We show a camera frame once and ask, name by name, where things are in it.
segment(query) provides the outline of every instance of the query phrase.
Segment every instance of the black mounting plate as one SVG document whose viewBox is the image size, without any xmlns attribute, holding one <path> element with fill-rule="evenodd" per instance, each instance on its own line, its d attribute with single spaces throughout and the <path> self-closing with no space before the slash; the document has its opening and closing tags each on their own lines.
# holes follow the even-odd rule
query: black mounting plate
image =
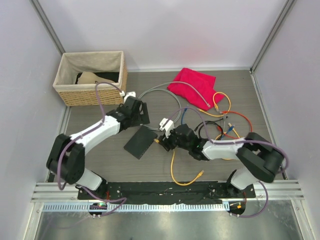
<svg viewBox="0 0 320 240">
<path fill-rule="evenodd" d="M 230 196 L 227 192 L 227 184 L 218 181 L 196 181 L 189 186 L 180 186 L 170 181 L 108 182 L 107 192 L 110 200 L 126 197 L 125 204 L 134 205 L 220 204 L 223 199 L 244 198 L 243 193 Z M 244 192 L 248 199 L 256 197 L 253 185 L 249 185 Z M 94 198 L 85 191 L 79 191 L 78 199 L 93 200 Z"/>
</svg>

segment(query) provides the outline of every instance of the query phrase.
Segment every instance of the red cloth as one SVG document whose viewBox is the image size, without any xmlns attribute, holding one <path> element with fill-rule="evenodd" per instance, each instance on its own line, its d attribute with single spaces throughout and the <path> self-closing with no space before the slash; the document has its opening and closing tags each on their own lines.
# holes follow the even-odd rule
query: red cloth
<svg viewBox="0 0 320 240">
<path fill-rule="evenodd" d="M 192 105 L 202 109 L 209 110 L 214 107 L 213 96 L 216 93 L 214 90 L 214 85 L 216 81 L 215 76 L 209 76 L 207 74 L 203 74 L 189 68 L 183 68 L 178 75 L 173 80 L 179 82 L 185 82 L 192 85 L 195 89 L 199 91 L 199 93 L 204 97 L 204 99 L 210 104 L 204 102 L 204 100 L 197 94 L 197 92 L 192 89 L 190 86 L 183 83 L 171 83 L 167 88 L 172 93 L 179 95 L 185 99 Z M 224 95 L 217 94 L 214 97 L 215 103 L 220 102 L 224 98 Z"/>
</svg>

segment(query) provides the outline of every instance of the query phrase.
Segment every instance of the wicker basket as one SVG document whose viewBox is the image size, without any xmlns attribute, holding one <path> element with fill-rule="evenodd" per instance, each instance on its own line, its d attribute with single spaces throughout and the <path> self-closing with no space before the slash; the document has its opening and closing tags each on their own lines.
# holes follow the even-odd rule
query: wicker basket
<svg viewBox="0 0 320 240">
<path fill-rule="evenodd" d="M 82 72 L 119 72 L 115 85 L 126 91 L 128 72 L 123 51 L 64 53 L 53 87 L 67 106 L 98 105 L 95 84 L 75 84 L 77 74 Z M 107 84 L 100 84 L 98 93 L 104 105 L 124 101 L 119 91 Z"/>
</svg>

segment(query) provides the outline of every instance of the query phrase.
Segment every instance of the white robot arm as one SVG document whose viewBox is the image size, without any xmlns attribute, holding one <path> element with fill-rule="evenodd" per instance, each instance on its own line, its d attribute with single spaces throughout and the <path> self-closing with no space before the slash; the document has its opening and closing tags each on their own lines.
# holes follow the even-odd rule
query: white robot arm
<svg viewBox="0 0 320 240">
<path fill-rule="evenodd" d="M 99 128 L 92 131 L 101 123 L 102 125 Z M 85 168 L 86 154 L 105 139 L 127 128 L 149 123 L 147 104 L 136 98 L 133 92 L 128 92 L 124 97 L 124 104 L 120 104 L 116 109 L 107 112 L 103 120 L 70 136 L 65 134 L 58 135 L 52 146 L 46 167 L 57 174 L 62 150 L 72 140 L 82 136 L 70 146 L 63 156 L 61 178 L 69 184 L 84 186 L 95 191 L 97 195 L 103 196 L 107 181 Z"/>
<path fill-rule="evenodd" d="M 250 132 L 245 138 L 211 142 L 196 136 L 195 132 L 187 124 L 174 128 L 173 122 L 171 120 L 168 121 L 166 118 L 161 121 L 160 130 L 165 131 L 165 133 L 159 137 L 159 144 L 167 151 L 176 147 L 182 148 L 199 161 L 215 159 L 240 160 L 244 167 L 233 171 L 227 180 L 229 184 L 227 190 L 231 196 L 237 195 L 247 186 L 257 181 L 272 183 L 284 159 L 281 153 L 270 146 L 250 143 L 235 144 L 235 142 L 241 142 L 242 140 L 267 142 L 267 140 L 254 132 Z"/>
</svg>

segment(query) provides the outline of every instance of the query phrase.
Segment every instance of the white wall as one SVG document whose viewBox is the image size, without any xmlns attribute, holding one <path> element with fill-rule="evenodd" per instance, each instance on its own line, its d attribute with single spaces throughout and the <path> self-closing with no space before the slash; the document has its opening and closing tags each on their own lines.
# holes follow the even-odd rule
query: white wall
<svg viewBox="0 0 320 240">
<path fill-rule="evenodd" d="M 251 67 L 285 0 L 40 0 L 67 52 L 129 69 Z"/>
<path fill-rule="evenodd" d="M 320 218 L 320 1 L 298 0 L 262 59 L 257 81 L 288 176 L 298 179 L 315 230 Z"/>
<path fill-rule="evenodd" d="M 16 240 L 64 104 L 52 88 L 60 55 L 30 2 L 2 0 L 0 16 L 0 234 Z"/>
</svg>

